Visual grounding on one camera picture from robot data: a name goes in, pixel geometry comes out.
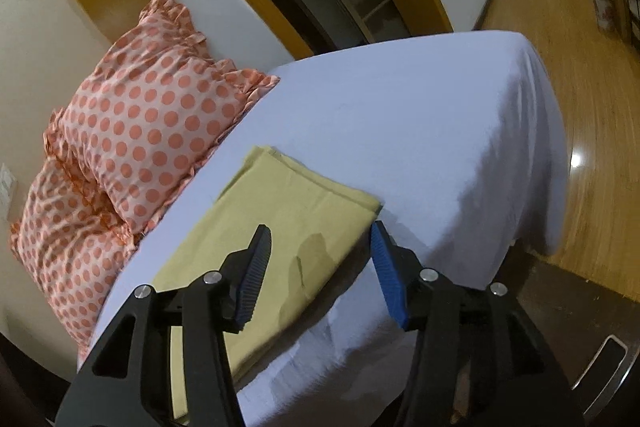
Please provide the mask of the olive green pants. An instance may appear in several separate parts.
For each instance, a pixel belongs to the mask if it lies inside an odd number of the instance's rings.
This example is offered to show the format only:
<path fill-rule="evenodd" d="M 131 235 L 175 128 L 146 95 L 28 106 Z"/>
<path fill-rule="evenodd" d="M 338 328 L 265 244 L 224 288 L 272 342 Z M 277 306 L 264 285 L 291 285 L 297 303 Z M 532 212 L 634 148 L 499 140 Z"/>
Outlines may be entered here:
<path fill-rule="evenodd" d="M 247 425 L 310 424 L 314 403 L 335 405 L 348 387 L 352 359 L 381 315 L 358 244 L 382 207 L 374 195 L 255 146 L 155 275 L 160 291 L 189 284 L 246 247 L 258 225 L 270 228 L 253 317 L 224 337 Z"/>

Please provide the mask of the left polka dot pillow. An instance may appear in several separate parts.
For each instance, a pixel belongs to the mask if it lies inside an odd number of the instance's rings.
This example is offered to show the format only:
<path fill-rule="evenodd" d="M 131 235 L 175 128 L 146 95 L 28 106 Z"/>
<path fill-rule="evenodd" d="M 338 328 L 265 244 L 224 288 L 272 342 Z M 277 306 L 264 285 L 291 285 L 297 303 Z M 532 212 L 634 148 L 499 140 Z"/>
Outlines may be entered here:
<path fill-rule="evenodd" d="M 98 184 L 54 156 L 29 187 L 10 246 L 85 358 L 134 236 Z"/>

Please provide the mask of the white bed mattress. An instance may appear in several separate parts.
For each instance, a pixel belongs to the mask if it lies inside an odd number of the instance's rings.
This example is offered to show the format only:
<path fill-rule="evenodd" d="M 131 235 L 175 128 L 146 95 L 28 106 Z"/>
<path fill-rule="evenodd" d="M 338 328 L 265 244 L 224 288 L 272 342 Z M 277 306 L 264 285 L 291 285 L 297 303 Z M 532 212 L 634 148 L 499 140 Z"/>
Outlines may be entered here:
<path fill-rule="evenodd" d="M 544 63 L 511 31 L 401 39 L 280 66 L 273 88 L 142 239 L 99 326 L 148 283 L 255 145 L 382 202 L 395 241 L 462 286 L 484 288 L 510 244 L 551 254 L 568 179 L 562 115 Z M 358 257 L 238 398 L 251 426 L 367 426 L 405 387 L 413 335 L 390 318 Z"/>

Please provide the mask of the white wall switch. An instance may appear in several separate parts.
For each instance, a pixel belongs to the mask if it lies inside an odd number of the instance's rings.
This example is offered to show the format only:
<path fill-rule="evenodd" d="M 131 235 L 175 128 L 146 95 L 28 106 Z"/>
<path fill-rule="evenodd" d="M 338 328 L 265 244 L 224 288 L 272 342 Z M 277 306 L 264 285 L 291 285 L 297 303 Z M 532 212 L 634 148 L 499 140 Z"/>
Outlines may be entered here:
<path fill-rule="evenodd" d="M 6 164 L 2 164 L 0 168 L 0 215 L 4 221 L 9 219 L 16 187 L 17 179 L 13 172 Z"/>

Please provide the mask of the right polka dot pillow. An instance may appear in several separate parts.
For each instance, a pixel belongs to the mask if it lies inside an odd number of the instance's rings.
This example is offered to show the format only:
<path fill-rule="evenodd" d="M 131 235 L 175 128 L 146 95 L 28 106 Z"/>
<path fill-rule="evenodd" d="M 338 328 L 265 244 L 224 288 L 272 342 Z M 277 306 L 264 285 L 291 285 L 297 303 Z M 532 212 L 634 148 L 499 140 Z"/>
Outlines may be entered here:
<path fill-rule="evenodd" d="M 209 54 L 178 0 L 151 0 L 54 116 L 46 147 L 144 234 L 276 76 Z"/>

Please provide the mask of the polka dot pillow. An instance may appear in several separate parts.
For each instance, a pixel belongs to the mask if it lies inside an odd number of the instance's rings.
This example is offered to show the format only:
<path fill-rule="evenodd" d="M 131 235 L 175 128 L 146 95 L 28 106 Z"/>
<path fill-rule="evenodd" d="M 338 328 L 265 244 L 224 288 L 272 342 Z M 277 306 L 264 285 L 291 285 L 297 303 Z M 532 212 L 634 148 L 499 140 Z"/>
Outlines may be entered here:
<path fill-rule="evenodd" d="M 85 358 L 134 236 L 98 184 L 54 156 L 29 187 L 10 246 Z"/>
<path fill-rule="evenodd" d="M 178 0 L 151 0 L 54 116 L 46 147 L 144 234 L 276 76 L 209 54 Z"/>

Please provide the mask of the metal chair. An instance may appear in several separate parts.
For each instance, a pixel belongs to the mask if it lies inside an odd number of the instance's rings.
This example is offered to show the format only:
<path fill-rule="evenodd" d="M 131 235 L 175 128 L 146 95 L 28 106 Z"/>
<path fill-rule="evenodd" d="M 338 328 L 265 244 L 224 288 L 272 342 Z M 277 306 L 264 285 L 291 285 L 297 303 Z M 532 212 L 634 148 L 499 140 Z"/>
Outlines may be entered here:
<path fill-rule="evenodd" d="M 575 401 L 589 424 L 611 402 L 625 381 L 634 354 L 615 335 L 608 335 L 572 387 Z"/>

